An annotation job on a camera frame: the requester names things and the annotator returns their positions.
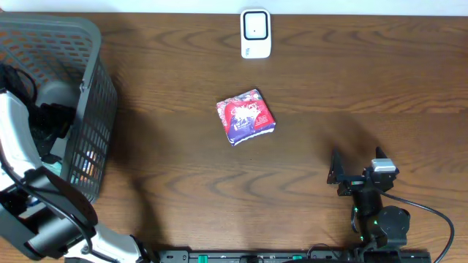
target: mesh basket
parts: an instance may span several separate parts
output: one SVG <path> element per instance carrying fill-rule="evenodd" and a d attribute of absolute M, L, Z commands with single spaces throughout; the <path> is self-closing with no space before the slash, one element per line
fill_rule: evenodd
<path fill-rule="evenodd" d="M 0 61 L 30 74 L 39 91 L 53 81 L 80 90 L 60 177 L 96 201 L 117 110 L 116 90 L 99 58 L 99 29 L 82 18 L 1 13 L 0 43 Z"/>

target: green led light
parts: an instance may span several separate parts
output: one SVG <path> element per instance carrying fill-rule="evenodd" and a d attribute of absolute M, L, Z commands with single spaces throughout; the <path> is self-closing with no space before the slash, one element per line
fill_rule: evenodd
<path fill-rule="evenodd" d="M 206 256 L 206 255 L 199 255 L 199 256 L 198 256 L 198 263 L 208 263 L 208 256 Z"/>

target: wood grain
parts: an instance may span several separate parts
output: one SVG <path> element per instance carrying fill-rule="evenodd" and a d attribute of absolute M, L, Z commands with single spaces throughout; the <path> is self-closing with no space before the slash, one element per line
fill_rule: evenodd
<path fill-rule="evenodd" d="M 242 59 L 237 15 L 62 14 L 95 22 L 120 101 L 100 221 L 156 247 L 346 246 L 352 200 L 325 184 L 332 147 L 349 170 L 381 145 L 392 194 L 449 216 L 444 262 L 468 245 L 468 20 L 274 15 L 273 50 Z M 231 147 L 215 111 L 257 87 L 278 123 Z M 435 259 L 449 229 L 410 211 L 407 248 Z M 4 262 L 25 261 L 0 242 Z"/>

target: wrapped snack bar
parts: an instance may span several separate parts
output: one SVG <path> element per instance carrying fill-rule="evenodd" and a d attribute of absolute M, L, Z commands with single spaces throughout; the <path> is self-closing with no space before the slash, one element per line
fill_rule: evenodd
<path fill-rule="evenodd" d="M 216 107 L 232 146 L 275 129 L 276 122 L 257 89 L 218 102 Z"/>

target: white wall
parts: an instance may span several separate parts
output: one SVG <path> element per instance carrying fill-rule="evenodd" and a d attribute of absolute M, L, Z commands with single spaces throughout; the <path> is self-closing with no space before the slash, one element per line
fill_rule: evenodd
<path fill-rule="evenodd" d="M 468 15 L 468 0 L 1 0 L 5 11 Z"/>

